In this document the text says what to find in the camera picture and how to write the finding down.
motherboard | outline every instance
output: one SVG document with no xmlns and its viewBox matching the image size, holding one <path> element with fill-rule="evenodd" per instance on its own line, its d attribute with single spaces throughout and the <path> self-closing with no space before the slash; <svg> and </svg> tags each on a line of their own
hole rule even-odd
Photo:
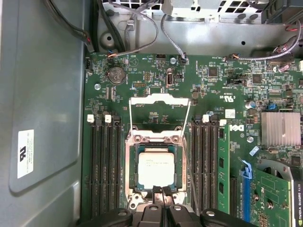
<svg viewBox="0 0 303 227">
<path fill-rule="evenodd" d="M 301 226 L 302 65 L 289 55 L 87 57 L 81 221 L 135 211 L 168 186 L 200 212 Z"/>
</svg>

heatsink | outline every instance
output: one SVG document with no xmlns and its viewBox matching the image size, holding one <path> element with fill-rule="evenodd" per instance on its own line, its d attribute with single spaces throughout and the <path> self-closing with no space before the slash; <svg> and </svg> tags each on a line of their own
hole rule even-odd
<svg viewBox="0 0 303 227">
<path fill-rule="evenodd" d="M 262 145 L 301 145 L 300 113 L 262 113 Z"/>
</svg>

white label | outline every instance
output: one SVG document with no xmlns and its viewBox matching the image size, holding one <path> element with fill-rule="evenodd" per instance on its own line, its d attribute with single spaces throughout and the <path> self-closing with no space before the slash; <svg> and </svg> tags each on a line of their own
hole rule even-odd
<svg viewBox="0 0 303 227">
<path fill-rule="evenodd" d="M 21 178 L 34 170 L 34 130 L 18 133 L 18 165 L 17 178 Z"/>
<path fill-rule="evenodd" d="M 236 110 L 235 109 L 226 109 L 225 118 L 236 118 Z"/>
</svg>

blue pcie slot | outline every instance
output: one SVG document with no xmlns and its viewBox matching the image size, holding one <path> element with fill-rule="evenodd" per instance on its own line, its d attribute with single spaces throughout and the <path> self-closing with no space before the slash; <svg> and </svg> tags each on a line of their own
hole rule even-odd
<svg viewBox="0 0 303 227">
<path fill-rule="evenodd" d="M 243 179 L 243 220 L 250 222 L 250 179 Z"/>
</svg>

cable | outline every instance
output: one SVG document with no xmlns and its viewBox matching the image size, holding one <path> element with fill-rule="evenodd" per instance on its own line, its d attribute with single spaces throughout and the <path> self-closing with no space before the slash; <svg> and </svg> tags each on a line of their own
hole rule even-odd
<svg viewBox="0 0 303 227">
<path fill-rule="evenodd" d="M 121 38 L 121 35 L 118 32 L 117 28 L 115 27 L 114 23 L 111 21 L 109 16 L 106 14 L 106 11 L 103 6 L 103 0 L 98 0 L 98 5 L 99 5 L 100 15 L 103 18 L 104 23 L 105 23 L 106 27 L 108 28 L 109 33 L 113 37 L 116 49 L 118 50 L 118 52 L 124 52 L 125 47 L 124 47 L 124 43 Z"/>
<path fill-rule="evenodd" d="M 285 27 L 285 31 L 287 31 L 287 32 L 296 32 L 296 31 L 298 31 L 297 28 L 288 29 L 290 26 L 291 26 L 291 25 L 287 25 L 287 26 Z"/>
<path fill-rule="evenodd" d="M 128 10 L 128 11 L 130 11 L 130 12 L 132 12 L 132 13 L 135 13 L 135 14 L 138 15 L 138 16 L 144 17 L 145 19 L 147 19 L 147 20 L 149 20 L 150 22 L 152 22 L 153 25 L 154 25 L 155 28 L 156 28 L 156 36 L 155 36 L 154 40 L 153 40 L 152 42 L 150 42 L 149 44 L 143 45 L 143 46 L 139 47 L 138 49 L 135 49 L 135 50 L 132 50 L 132 51 L 126 51 L 126 52 L 122 52 L 122 53 L 114 53 L 114 54 L 110 55 L 109 58 L 110 58 L 110 57 L 114 57 L 114 56 L 121 56 L 121 55 L 136 53 L 136 52 L 138 52 L 138 51 L 141 51 L 141 50 L 143 50 L 143 49 L 145 49 L 145 48 L 147 48 L 147 47 L 153 45 L 153 44 L 157 41 L 157 38 L 158 38 L 158 35 L 159 35 L 159 30 L 158 30 L 158 26 L 157 26 L 156 22 L 154 22 L 153 19 L 149 18 L 148 16 L 144 15 L 144 14 L 141 13 L 141 12 L 136 11 L 135 9 L 131 9 L 131 8 L 129 8 L 129 7 L 126 7 L 126 6 L 122 6 L 122 5 L 119 5 L 119 4 L 117 4 L 117 3 L 113 3 L 112 0 L 108 0 L 108 3 L 109 3 L 110 5 L 112 5 L 112 6 L 116 6 L 116 7 L 118 7 L 118 8 L 122 8 L 122 9 L 126 9 L 126 10 Z"/>
<path fill-rule="evenodd" d="M 165 34 L 165 36 L 169 39 L 170 43 L 175 47 L 175 49 L 181 55 L 181 58 L 185 59 L 185 55 L 184 55 L 183 51 L 181 50 L 181 48 L 170 38 L 169 34 L 165 31 L 164 22 L 165 22 L 166 16 L 167 15 L 164 14 L 163 17 L 162 17 L 162 20 L 161 20 L 161 30 Z"/>
<path fill-rule="evenodd" d="M 146 2 L 139 6 L 136 11 L 142 12 L 148 8 L 153 7 L 159 2 L 159 0 L 150 0 L 149 2 Z M 132 14 L 132 16 L 129 18 L 130 20 L 135 20 L 137 15 L 135 13 Z M 131 30 L 132 26 L 131 25 L 126 25 L 125 32 L 124 32 L 124 42 L 125 42 L 125 48 L 127 51 L 131 49 L 130 45 L 130 38 L 129 38 L 129 31 Z"/>
<path fill-rule="evenodd" d="M 199 212 L 199 207 L 198 207 L 197 192 L 196 192 L 196 187 L 195 187 L 195 183 L 194 183 L 193 172 L 190 168 L 190 161 L 189 161 L 188 152 L 187 152 L 187 144 L 186 144 L 186 141 L 185 141 L 184 137 L 182 137 L 182 140 L 183 140 L 183 145 L 184 145 L 184 153 L 185 153 L 185 156 L 186 156 L 188 173 L 189 173 L 189 177 L 190 177 L 190 183 L 191 183 L 191 186 L 193 188 L 193 196 L 194 196 L 194 203 L 195 203 L 195 207 L 196 207 L 196 214 L 199 216 L 200 212 Z"/>
<path fill-rule="evenodd" d="M 53 0 L 43 0 L 43 3 L 46 6 L 47 11 L 59 25 L 65 28 L 72 36 L 84 42 L 89 52 L 94 52 L 94 47 L 87 31 L 71 24 L 58 9 L 56 4 L 54 4 Z"/>
<path fill-rule="evenodd" d="M 259 9 L 259 10 L 264 10 L 265 7 L 268 5 L 268 4 L 256 4 L 256 3 L 252 3 L 251 0 L 246 0 L 246 2 L 253 8 L 255 9 Z"/>
<path fill-rule="evenodd" d="M 239 59 L 239 60 L 248 60 L 248 61 L 251 61 L 251 60 L 262 61 L 262 60 L 270 60 L 270 59 L 280 58 L 280 57 L 283 57 L 284 55 L 287 55 L 288 53 L 290 53 L 298 45 L 298 43 L 299 43 L 299 41 L 301 39 L 302 28 L 301 28 L 301 22 L 299 20 L 297 20 L 297 26 L 298 26 L 298 34 L 297 34 L 296 41 L 286 51 L 284 51 L 284 52 L 282 52 L 280 54 L 276 54 L 276 55 L 268 56 L 268 57 L 263 57 L 263 58 L 241 58 L 241 57 L 237 56 L 237 59 Z"/>
</svg>

